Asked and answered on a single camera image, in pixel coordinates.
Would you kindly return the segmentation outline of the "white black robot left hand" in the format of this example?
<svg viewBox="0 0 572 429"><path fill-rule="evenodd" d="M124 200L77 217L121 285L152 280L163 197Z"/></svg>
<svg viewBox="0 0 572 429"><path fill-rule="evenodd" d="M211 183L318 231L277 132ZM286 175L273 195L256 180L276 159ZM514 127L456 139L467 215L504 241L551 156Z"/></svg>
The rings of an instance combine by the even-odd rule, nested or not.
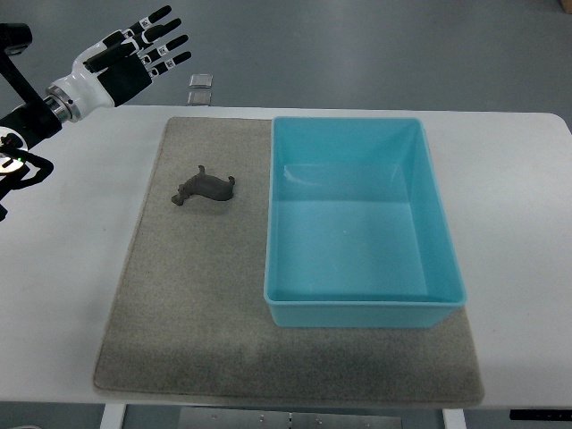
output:
<svg viewBox="0 0 572 429"><path fill-rule="evenodd" d="M157 77L191 57L185 34L165 41L181 25L176 18L162 23L172 11L165 5L126 29L118 29L74 60L71 73L54 81L45 102L61 123L78 122L100 107L118 107L149 87Z"/></svg>

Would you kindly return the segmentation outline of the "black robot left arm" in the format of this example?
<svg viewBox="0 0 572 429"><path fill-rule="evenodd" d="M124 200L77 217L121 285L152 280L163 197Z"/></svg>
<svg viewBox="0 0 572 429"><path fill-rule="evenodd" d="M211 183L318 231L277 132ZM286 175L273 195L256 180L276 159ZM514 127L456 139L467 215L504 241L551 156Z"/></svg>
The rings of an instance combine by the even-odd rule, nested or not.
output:
<svg viewBox="0 0 572 429"><path fill-rule="evenodd" d="M23 104L1 119L1 197L39 184L54 170L51 161L30 150L62 129L69 115L65 107L42 98L28 83L11 58L32 43L24 23L1 25L1 75L20 96Z"/></svg>

